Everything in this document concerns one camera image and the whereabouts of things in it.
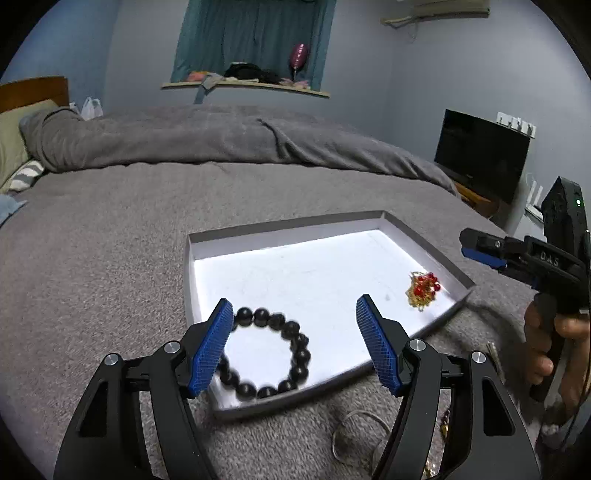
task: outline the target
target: pink balloon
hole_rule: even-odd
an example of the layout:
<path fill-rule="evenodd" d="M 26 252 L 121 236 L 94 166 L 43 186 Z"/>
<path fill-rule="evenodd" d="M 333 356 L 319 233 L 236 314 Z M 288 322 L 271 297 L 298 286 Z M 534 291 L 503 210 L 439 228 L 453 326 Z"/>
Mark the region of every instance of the pink balloon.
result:
<path fill-rule="evenodd" d="M 290 55 L 290 67 L 292 70 L 302 68 L 306 60 L 308 60 L 308 47 L 303 43 L 296 45 Z"/>

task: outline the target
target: gray blanket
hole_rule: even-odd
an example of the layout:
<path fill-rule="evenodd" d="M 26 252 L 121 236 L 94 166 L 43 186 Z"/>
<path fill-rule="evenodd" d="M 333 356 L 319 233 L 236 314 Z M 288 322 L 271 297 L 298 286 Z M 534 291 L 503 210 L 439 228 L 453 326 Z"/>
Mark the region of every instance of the gray blanket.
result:
<path fill-rule="evenodd" d="M 190 232 L 327 213 L 386 210 L 446 254 L 477 284 L 468 305 L 428 340 L 442 352 L 501 349 L 519 380 L 522 317 L 533 293 L 467 260 L 460 231 L 502 232 L 433 184 L 358 171 L 238 163 L 134 164 L 42 177 L 28 205 L 0 229 L 0 411 L 50 477 L 72 412 L 108 352 L 146 355 L 181 338 L 183 251 Z M 442 394 L 441 413 L 449 402 Z M 368 375 L 282 413 L 220 424 L 207 396 L 192 402 L 224 480 L 366 480 L 333 460 L 331 435 L 365 408 L 393 423 L 399 402 Z M 165 476 L 154 420 L 142 404 L 154 473 Z M 365 458 L 375 424 L 352 421 L 343 456 Z M 443 444 L 436 429 L 433 462 Z"/>
<path fill-rule="evenodd" d="M 136 162 L 296 163 L 427 180 L 456 193 L 433 163 L 324 119 L 256 106 L 181 106 L 85 122 L 66 108 L 21 127 L 50 171 Z"/>

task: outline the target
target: metal screw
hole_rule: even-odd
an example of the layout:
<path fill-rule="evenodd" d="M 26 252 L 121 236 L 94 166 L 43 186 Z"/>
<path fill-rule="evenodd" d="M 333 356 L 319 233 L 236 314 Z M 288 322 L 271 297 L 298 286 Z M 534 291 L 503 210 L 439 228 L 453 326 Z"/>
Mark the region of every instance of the metal screw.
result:
<path fill-rule="evenodd" d="M 483 364 L 486 362 L 486 355 L 482 352 L 472 352 L 472 360 L 477 364 Z"/>
<path fill-rule="evenodd" d="M 169 342 L 164 345 L 164 351 L 166 353 L 176 353 L 181 349 L 181 344 L 178 342 Z"/>
<path fill-rule="evenodd" d="M 422 352 L 427 347 L 427 345 L 425 345 L 425 342 L 419 340 L 418 338 L 411 340 L 408 343 L 408 346 L 417 352 Z"/>
<path fill-rule="evenodd" d="M 115 365 L 119 361 L 119 355 L 116 353 L 110 353 L 105 357 L 105 365 Z"/>

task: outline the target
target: pillow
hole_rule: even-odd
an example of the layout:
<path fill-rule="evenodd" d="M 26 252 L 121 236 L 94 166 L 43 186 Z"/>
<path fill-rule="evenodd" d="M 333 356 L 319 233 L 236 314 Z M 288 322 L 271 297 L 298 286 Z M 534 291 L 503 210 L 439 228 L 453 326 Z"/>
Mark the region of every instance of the pillow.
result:
<path fill-rule="evenodd" d="M 22 192 L 33 186 L 43 175 L 45 167 L 38 160 L 30 160 L 19 168 L 0 188 L 0 193 Z"/>
<path fill-rule="evenodd" d="M 27 149 L 18 129 L 19 121 L 40 110 L 57 108 L 53 100 L 43 100 L 0 113 L 0 185 L 8 190 L 7 180 L 18 168 L 29 160 Z"/>

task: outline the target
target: white tray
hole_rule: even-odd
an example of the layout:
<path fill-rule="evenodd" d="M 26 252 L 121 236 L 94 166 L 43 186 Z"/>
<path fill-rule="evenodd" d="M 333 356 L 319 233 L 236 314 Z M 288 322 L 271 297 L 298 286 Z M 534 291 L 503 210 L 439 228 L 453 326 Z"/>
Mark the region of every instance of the white tray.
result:
<path fill-rule="evenodd" d="M 408 304 L 410 272 L 432 271 L 442 290 L 423 312 Z M 310 375 L 299 389 L 243 402 L 215 374 L 216 415 L 235 419 L 310 398 L 372 367 L 355 319 L 371 295 L 383 317 L 418 336 L 449 318 L 474 283 L 441 252 L 386 212 L 345 213 L 192 233 L 185 252 L 187 323 L 207 320 L 221 298 L 283 312 L 310 338 Z M 289 342 L 270 328 L 238 327 L 225 353 L 242 381 L 277 387 L 287 377 Z"/>

